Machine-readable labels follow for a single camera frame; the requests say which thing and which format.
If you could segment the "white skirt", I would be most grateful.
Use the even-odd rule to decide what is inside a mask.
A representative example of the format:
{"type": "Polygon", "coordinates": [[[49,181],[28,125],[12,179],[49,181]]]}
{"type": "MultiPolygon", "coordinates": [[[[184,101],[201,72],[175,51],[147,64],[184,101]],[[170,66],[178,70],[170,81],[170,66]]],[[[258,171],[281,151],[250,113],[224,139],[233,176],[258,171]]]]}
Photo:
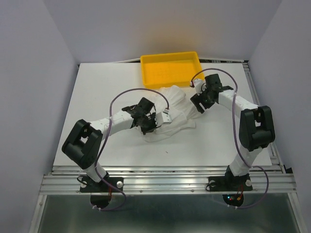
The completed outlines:
{"type": "Polygon", "coordinates": [[[195,119],[199,117],[195,106],[180,87],[176,85],[162,87],[159,89],[159,93],[168,100],[172,122],[163,124],[153,132],[144,135],[143,140],[149,143],[170,138],[182,130],[196,128],[195,119]]]}

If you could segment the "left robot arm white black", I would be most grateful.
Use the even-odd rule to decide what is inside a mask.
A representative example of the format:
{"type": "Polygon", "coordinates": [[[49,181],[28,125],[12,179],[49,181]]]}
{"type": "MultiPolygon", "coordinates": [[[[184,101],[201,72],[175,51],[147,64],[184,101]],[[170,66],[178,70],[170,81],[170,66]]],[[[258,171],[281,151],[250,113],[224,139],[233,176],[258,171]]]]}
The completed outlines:
{"type": "Polygon", "coordinates": [[[97,121],[78,120],[66,138],[62,152],[77,164],[97,191],[108,187],[107,172],[97,162],[100,145],[107,136],[139,127],[143,134],[151,133],[164,123],[162,113],[151,113],[154,103],[142,98],[138,104],[122,108],[114,115],[97,121]]]}

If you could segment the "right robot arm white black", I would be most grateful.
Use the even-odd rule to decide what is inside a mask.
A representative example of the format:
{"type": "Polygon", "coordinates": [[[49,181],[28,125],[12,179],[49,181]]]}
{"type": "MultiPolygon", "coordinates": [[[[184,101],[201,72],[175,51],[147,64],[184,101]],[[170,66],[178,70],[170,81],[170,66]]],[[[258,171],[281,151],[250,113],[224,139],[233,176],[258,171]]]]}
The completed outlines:
{"type": "Polygon", "coordinates": [[[218,74],[208,75],[204,80],[193,78],[190,86],[196,91],[190,100],[198,112],[202,114],[217,103],[230,110],[233,119],[240,120],[238,125],[233,124],[237,155],[223,176],[209,177],[207,190],[216,192],[245,188],[251,191],[249,171],[256,157],[276,137],[271,108],[258,106],[238,96],[237,88],[224,86],[218,74]]]}

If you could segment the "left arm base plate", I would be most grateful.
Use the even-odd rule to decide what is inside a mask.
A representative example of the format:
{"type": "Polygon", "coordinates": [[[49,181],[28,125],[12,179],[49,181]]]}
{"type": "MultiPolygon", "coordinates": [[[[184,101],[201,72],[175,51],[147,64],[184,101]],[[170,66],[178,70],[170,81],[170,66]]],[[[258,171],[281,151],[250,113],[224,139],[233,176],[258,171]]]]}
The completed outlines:
{"type": "MultiPolygon", "coordinates": [[[[80,183],[81,193],[116,193],[118,192],[117,190],[111,188],[110,186],[108,186],[106,183],[102,181],[100,181],[99,183],[94,182],[88,176],[78,176],[77,181],[80,183]]],[[[119,189],[121,191],[123,190],[123,183],[124,183],[123,177],[109,177],[106,179],[106,181],[114,187],[117,187],[118,183],[122,183],[119,189]]]]}

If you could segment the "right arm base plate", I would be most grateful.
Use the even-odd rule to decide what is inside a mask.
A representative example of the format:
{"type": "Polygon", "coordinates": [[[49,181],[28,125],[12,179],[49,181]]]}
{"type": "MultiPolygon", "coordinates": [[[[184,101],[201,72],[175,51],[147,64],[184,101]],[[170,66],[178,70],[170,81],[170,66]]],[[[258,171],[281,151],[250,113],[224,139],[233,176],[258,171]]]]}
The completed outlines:
{"type": "Polygon", "coordinates": [[[249,177],[246,178],[226,178],[225,176],[211,176],[208,177],[208,184],[205,189],[208,192],[225,192],[225,193],[237,193],[238,191],[252,191],[251,184],[246,183],[250,181],[249,177]]]}

